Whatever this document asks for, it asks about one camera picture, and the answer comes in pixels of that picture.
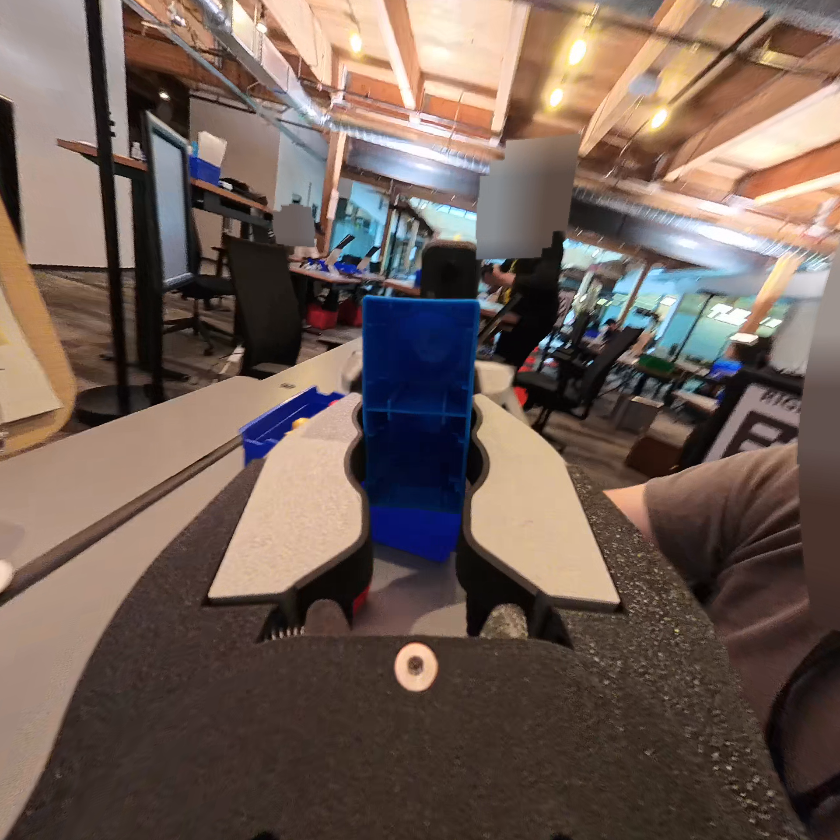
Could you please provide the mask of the black framed marker sign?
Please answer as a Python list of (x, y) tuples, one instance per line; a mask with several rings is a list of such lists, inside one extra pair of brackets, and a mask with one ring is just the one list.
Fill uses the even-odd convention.
[(724, 390), (702, 462), (796, 443), (803, 386), (800, 376), (742, 368)]

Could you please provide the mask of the black pole stand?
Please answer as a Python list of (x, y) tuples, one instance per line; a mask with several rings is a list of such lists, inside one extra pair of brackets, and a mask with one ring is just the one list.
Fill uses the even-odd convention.
[(83, 5), (96, 130), (96, 163), (99, 173), (104, 248), (107, 259), (111, 356), (115, 383), (88, 388), (79, 394), (75, 418), (88, 427), (97, 427), (138, 413), (152, 406), (154, 402), (149, 386), (130, 384), (102, 9), (99, 1), (85, 1)]

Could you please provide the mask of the blue two-stud toy block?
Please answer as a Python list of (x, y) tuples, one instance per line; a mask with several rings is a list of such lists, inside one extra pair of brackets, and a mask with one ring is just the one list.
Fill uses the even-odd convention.
[(363, 486), (373, 540), (445, 563), (465, 503), (480, 306), (367, 297), (362, 313)]

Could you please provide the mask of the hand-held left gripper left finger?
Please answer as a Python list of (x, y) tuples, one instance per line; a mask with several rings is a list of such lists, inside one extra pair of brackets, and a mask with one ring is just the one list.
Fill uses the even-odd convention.
[(348, 621), (371, 585), (368, 497), (357, 476), (361, 394), (348, 394), (285, 436), (261, 469), (208, 588), (212, 606), (274, 606), (303, 621), (318, 601)]

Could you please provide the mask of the black framed standing whiteboard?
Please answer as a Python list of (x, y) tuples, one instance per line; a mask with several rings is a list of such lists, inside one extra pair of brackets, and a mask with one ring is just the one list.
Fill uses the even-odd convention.
[(165, 400), (164, 296), (192, 282), (197, 270), (190, 146), (151, 111), (143, 114), (142, 124), (146, 172), (140, 220), (135, 224), (141, 234), (135, 270), (138, 336), (145, 359), (142, 366), (150, 375), (150, 398), (161, 403)]

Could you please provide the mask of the blue plastic bin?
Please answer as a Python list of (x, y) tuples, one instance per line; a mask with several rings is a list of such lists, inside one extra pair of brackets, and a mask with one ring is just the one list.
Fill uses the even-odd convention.
[(338, 392), (324, 393), (310, 387), (270, 408), (238, 430), (244, 454), (244, 467), (268, 455), (300, 419), (309, 420), (344, 398)]

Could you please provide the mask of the black framed dark panel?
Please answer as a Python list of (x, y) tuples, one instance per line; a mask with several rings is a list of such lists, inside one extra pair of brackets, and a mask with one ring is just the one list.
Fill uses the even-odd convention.
[(24, 243), (18, 177), (15, 109), (11, 100), (1, 96), (1, 197), (9, 220), (22, 245)]

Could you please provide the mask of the brown cardboard box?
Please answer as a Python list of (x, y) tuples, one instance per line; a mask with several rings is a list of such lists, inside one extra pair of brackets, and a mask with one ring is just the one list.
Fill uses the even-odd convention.
[(634, 441), (624, 465), (645, 478), (658, 478), (676, 470), (685, 442), (645, 434)]

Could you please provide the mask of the wooden instruction board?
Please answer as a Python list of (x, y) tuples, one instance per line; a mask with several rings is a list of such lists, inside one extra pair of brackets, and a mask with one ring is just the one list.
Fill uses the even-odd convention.
[(69, 422), (77, 382), (5, 204), (1, 204), (1, 459)]

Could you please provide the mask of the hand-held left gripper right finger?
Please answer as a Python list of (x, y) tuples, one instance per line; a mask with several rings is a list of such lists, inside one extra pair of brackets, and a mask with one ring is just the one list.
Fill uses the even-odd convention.
[(564, 634), (562, 610), (621, 609), (563, 457), (485, 395), (474, 397), (456, 576), (468, 634), (500, 605), (520, 608), (529, 634)]

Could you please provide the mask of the wooden standing desk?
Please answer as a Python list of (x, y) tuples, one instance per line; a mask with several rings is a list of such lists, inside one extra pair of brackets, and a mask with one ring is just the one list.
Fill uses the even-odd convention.
[[(146, 163), (128, 156), (115, 154), (112, 158), (116, 176), (138, 183), (136, 192), (145, 186)], [(239, 222), (240, 237), (249, 238), (253, 228), (271, 230), (272, 212), (264, 203), (230, 192), (220, 185), (214, 185), (197, 178), (191, 179), (192, 205), (195, 209)]]

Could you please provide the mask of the black office chair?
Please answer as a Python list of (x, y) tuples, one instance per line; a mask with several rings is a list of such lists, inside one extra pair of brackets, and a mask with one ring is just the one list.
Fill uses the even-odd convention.
[(559, 359), (555, 375), (537, 371), (517, 373), (513, 384), (526, 393), (523, 410), (539, 409), (532, 430), (544, 436), (554, 413), (586, 419), (610, 371), (642, 334), (641, 329), (624, 328), (603, 345), (593, 360)]
[(303, 318), (286, 249), (244, 238), (226, 245), (244, 346), (240, 374), (265, 380), (298, 363)]
[(213, 334), (230, 342), (235, 340), (235, 335), (205, 322), (201, 317), (200, 308), (204, 306), (205, 309), (211, 309), (213, 300), (233, 296), (234, 289), (230, 280), (223, 276), (205, 275), (201, 272), (203, 253), (193, 213), (188, 217), (187, 253), (192, 279), (176, 292), (181, 298), (192, 303), (192, 313), (188, 318), (165, 320), (163, 334), (191, 331), (194, 336), (204, 341), (203, 354), (210, 356), (215, 350)]

